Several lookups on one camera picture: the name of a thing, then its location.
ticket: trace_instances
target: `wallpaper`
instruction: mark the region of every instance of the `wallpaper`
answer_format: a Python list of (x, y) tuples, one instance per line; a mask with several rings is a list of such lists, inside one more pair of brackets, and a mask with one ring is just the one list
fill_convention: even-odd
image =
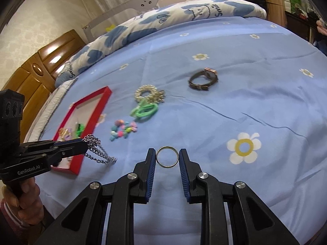
[(90, 15), (82, 0), (25, 0), (0, 34), (0, 88), (39, 48), (63, 33), (75, 29), (86, 42), (82, 27), (94, 18)]

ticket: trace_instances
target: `green hair tie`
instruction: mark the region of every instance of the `green hair tie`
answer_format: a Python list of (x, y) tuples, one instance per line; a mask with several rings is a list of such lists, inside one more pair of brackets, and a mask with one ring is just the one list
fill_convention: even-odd
[(80, 136), (82, 135), (82, 133), (84, 132), (84, 130), (85, 130), (85, 125), (79, 123), (79, 124), (77, 125), (76, 137), (80, 137)]
[(148, 105), (140, 107), (140, 109), (135, 113), (135, 116), (137, 118), (149, 117), (155, 114), (157, 110), (158, 105), (156, 103), (150, 103)]

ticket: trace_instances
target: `white flower print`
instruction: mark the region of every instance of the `white flower print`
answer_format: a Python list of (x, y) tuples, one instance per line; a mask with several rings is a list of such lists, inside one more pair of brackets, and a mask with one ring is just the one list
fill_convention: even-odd
[(123, 70), (123, 69), (125, 69), (127, 66), (128, 66), (128, 63), (125, 63), (125, 64), (123, 64), (123, 65), (119, 68), (119, 70)]
[[(227, 142), (227, 149), (229, 151), (234, 151), (234, 153), (231, 153), (229, 161), (235, 165), (240, 164), (241, 162), (243, 162), (243, 160), (246, 163), (253, 163), (258, 157), (258, 154), (257, 152), (255, 152), (255, 150), (261, 148), (260, 140), (254, 139), (256, 137), (259, 137), (258, 133), (254, 133), (251, 137), (247, 133), (239, 133), (237, 136), (237, 140), (229, 140)], [(249, 145), (249, 149), (246, 152), (242, 152), (240, 150), (240, 145), (244, 143)]]
[(252, 35), (250, 35), (250, 37), (252, 37), (252, 38), (260, 38), (258, 35), (256, 35), (256, 34), (252, 34)]
[(199, 53), (197, 55), (192, 56), (194, 58), (194, 60), (199, 61), (199, 60), (205, 60), (205, 59), (209, 59), (210, 57), (208, 57), (207, 54), (202, 54)]
[(106, 119), (106, 116), (107, 116), (107, 114), (100, 114), (100, 116), (99, 116), (99, 119), (98, 119), (98, 122), (96, 123), (96, 127), (100, 124), (100, 123), (103, 123), (104, 121), (105, 121), (105, 119)]
[(307, 76), (313, 78), (313, 73), (310, 73), (309, 70), (307, 70), (307, 69), (300, 69), (299, 71), (301, 71), (304, 75), (307, 75)]

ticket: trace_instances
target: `human hand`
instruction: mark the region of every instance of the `human hand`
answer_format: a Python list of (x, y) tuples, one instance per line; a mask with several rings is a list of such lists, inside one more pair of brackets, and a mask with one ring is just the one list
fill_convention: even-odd
[(43, 205), (40, 199), (40, 188), (35, 184), (35, 178), (22, 181), (22, 196), (18, 199), (7, 186), (2, 187), (4, 201), (11, 211), (22, 221), (30, 225), (37, 225), (44, 216)]
[(318, 29), (319, 33), (327, 36), (327, 29), (324, 27), (324, 25), (321, 22), (321, 20), (318, 20), (317, 21), (317, 29)]

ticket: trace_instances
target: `metal screw cap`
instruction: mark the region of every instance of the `metal screw cap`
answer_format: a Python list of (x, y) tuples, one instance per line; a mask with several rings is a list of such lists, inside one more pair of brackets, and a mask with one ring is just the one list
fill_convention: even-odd
[(209, 177), (209, 175), (208, 175), (207, 173), (205, 173), (205, 172), (200, 172), (200, 173), (199, 173), (199, 177), (200, 177), (201, 179), (206, 179), (206, 178)]
[(244, 189), (246, 184), (243, 181), (236, 182), (236, 187), (240, 189)]
[(130, 173), (127, 175), (127, 177), (130, 179), (130, 180), (135, 180), (137, 178), (137, 174), (135, 173)]
[(90, 184), (90, 188), (91, 188), (92, 190), (96, 190), (96, 189), (98, 189), (99, 187), (100, 187), (100, 184), (97, 183), (97, 182), (92, 182), (92, 183)]

